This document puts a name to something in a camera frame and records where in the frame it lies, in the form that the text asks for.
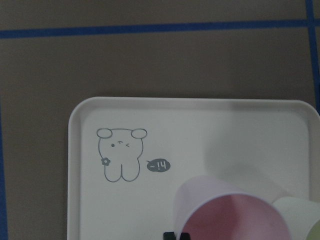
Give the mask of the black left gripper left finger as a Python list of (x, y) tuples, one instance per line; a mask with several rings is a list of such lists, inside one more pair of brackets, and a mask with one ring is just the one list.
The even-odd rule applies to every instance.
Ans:
[(176, 235), (173, 231), (164, 232), (163, 233), (163, 240), (176, 240)]

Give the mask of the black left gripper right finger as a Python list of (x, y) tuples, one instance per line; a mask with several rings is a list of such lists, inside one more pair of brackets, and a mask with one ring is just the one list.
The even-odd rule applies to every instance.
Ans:
[(182, 232), (179, 240), (191, 240), (191, 236), (188, 232)]

